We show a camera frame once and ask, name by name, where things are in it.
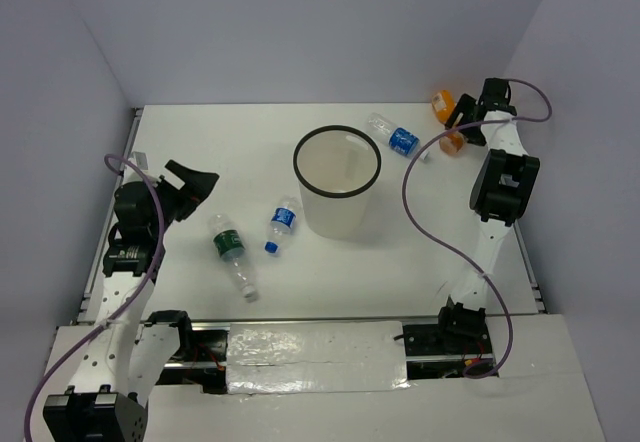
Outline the orange juice bottle white cap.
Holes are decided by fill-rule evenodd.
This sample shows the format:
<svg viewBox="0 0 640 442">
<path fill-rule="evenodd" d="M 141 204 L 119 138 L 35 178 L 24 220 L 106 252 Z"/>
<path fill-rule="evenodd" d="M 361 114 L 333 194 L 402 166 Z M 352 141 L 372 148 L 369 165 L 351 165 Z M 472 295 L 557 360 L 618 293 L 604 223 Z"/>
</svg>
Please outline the orange juice bottle white cap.
<svg viewBox="0 0 640 442">
<path fill-rule="evenodd" d="M 439 140 L 439 147 L 445 154 L 455 156 L 464 148 L 465 143 L 465 137 L 459 132 L 454 132 L 441 138 Z"/>
</svg>

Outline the green label clear plastic bottle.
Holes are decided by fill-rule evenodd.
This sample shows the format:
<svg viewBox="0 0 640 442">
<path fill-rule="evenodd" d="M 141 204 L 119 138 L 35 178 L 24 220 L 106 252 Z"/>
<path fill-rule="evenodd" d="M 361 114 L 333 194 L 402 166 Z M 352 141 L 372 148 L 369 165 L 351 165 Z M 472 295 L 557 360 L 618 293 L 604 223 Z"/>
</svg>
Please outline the green label clear plastic bottle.
<svg viewBox="0 0 640 442">
<path fill-rule="evenodd" d="M 259 297 L 256 272 L 236 225 L 224 214 L 215 214 L 209 225 L 216 253 L 231 282 L 246 302 L 256 301 Z"/>
</svg>

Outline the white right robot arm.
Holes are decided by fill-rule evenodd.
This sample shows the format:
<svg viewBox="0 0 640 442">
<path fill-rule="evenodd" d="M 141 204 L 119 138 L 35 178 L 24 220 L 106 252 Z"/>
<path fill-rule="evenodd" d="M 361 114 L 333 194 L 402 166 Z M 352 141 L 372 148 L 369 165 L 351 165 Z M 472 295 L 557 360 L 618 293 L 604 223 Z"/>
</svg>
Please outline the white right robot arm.
<svg viewBox="0 0 640 442">
<path fill-rule="evenodd" d="M 487 78 L 479 98 L 463 96 L 446 123 L 461 127 L 470 142 L 488 148 L 469 201 L 479 227 L 471 256 L 474 264 L 448 296 L 434 331 L 437 346 L 447 353 L 482 342 L 489 292 L 486 278 L 513 224 L 524 215 L 539 172 L 539 159 L 522 145 L 516 117 L 509 81 Z"/>
</svg>

